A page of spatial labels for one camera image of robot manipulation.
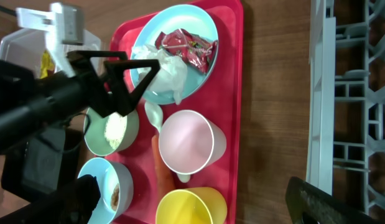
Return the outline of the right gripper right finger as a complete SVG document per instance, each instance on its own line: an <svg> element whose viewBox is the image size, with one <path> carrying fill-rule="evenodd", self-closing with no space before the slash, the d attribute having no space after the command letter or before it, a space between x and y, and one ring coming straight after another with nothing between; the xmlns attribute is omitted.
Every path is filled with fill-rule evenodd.
<svg viewBox="0 0 385 224"><path fill-rule="evenodd" d="M291 177L285 201L293 224L377 224L378 221L351 208L308 182Z"/></svg>

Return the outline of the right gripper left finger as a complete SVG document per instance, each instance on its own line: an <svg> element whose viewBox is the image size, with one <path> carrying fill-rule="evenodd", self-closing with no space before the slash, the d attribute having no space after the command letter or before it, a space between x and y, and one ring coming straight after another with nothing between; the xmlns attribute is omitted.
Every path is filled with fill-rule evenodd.
<svg viewBox="0 0 385 224"><path fill-rule="evenodd" d="M96 177L84 175L0 218L0 224L85 224L101 198Z"/></svg>

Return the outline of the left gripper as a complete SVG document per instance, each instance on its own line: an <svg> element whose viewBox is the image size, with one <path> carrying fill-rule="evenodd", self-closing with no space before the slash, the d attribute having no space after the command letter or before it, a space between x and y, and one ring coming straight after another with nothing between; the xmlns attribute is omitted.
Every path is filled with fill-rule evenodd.
<svg viewBox="0 0 385 224"><path fill-rule="evenodd" d="M92 58L105 60L104 72L97 73ZM75 116L86 107L93 108L101 117L112 113L127 116L139 104L147 87L160 70L157 59L127 60L122 51L74 50L67 53L74 72L67 77L63 72L35 81L33 95L34 124L59 124ZM148 72L136 84L126 80L138 68ZM102 81L106 81L106 91Z"/></svg>

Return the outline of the brown food lump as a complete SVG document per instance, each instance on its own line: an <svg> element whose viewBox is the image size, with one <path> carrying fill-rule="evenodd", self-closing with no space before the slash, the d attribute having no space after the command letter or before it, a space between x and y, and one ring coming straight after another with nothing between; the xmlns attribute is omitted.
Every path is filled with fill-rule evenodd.
<svg viewBox="0 0 385 224"><path fill-rule="evenodd" d="M115 212L117 211L118 209L118 203L119 203L119 184L116 184L114 190L113 190L113 193L111 195L111 209L114 210Z"/></svg>

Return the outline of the mint green bowl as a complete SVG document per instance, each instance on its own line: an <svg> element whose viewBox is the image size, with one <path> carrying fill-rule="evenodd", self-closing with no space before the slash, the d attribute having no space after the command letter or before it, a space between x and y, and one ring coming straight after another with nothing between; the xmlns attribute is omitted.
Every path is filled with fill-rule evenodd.
<svg viewBox="0 0 385 224"><path fill-rule="evenodd" d="M113 149L105 139L104 130L108 117L102 118L95 110L88 108L83 132L88 149L96 156L108 156L114 152L127 149L136 140L139 131L139 117L137 110L132 111L126 117L127 126L124 137L117 149Z"/></svg>

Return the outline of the light blue bowl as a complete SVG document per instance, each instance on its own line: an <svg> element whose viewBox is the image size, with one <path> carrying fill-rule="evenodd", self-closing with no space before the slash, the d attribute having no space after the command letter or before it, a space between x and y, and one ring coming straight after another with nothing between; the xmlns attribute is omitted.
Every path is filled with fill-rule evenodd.
<svg viewBox="0 0 385 224"><path fill-rule="evenodd" d="M79 171L78 177L84 175L92 175L97 180L101 194L88 224L112 223L129 208L134 183L125 165L95 157L87 161Z"/></svg>

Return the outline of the pile of white rice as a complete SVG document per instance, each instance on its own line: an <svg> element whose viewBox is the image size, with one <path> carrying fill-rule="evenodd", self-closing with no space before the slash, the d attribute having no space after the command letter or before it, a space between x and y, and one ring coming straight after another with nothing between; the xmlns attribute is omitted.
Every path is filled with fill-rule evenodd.
<svg viewBox="0 0 385 224"><path fill-rule="evenodd" d="M121 144L124 137L124 132L126 130L126 126L126 117L121 116L118 113L113 113L109 115L104 130L104 136L113 149L117 149Z"/></svg>

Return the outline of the yellow silver foil wrapper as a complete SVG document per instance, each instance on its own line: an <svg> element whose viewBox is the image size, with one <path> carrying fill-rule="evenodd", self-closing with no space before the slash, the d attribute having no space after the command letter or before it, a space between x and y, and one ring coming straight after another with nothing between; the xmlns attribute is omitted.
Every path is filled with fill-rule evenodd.
<svg viewBox="0 0 385 224"><path fill-rule="evenodd" d="M55 64L47 50L41 56L40 61L40 79L46 78L54 74Z"/></svg>

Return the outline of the white napkin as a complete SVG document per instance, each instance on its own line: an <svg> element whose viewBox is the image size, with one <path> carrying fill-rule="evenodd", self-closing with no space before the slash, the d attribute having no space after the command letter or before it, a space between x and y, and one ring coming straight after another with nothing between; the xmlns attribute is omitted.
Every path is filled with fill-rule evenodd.
<svg viewBox="0 0 385 224"><path fill-rule="evenodd" d="M143 45L132 48L134 59L156 59L160 70L147 87L147 92L156 96L171 95L176 105L182 101L183 89L187 80L187 65L181 57L169 54L164 49L157 49L153 45Z"/></svg>

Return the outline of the orange carrot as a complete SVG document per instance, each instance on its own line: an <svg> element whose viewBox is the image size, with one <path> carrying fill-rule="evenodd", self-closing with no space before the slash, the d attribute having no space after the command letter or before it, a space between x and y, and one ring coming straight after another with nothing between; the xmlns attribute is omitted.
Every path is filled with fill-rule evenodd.
<svg viewBox="0 0 385 224"><path fill-rule="evenodd" d="M159 135L152 137L152 153L154 158L155 174L157 179L157 197L158 201L172 190L175 190L172 172L166 166L159 152Z"/></svg>

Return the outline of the red snack wrapper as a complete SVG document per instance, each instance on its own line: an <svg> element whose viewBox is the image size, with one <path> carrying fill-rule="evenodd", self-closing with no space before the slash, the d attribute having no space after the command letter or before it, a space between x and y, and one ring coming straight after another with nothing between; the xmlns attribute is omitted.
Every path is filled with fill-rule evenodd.
<svg viewBox="0 0 385 224"><path fill-rule="evenodd" d="M171 33L161 32L154 46L163 49L171 55L179 56L182 60L196 68L202 74L207 74L218 47L218 41L210 42L185 29L176 29Z"/></svg>

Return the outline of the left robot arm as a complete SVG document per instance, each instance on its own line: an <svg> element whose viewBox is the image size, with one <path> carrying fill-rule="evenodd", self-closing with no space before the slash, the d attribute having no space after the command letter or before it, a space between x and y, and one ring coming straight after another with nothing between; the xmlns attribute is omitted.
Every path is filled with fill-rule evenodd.
<svg viewBox="0 0 385 224"><path fill-rule="evenodd" d="M129 60L120 51L71 51L66 62L75 76L59 71L36 79L33 71L0 60L0 155L86 107L103 118L128 115L160 70L156 59Z"/></svg>

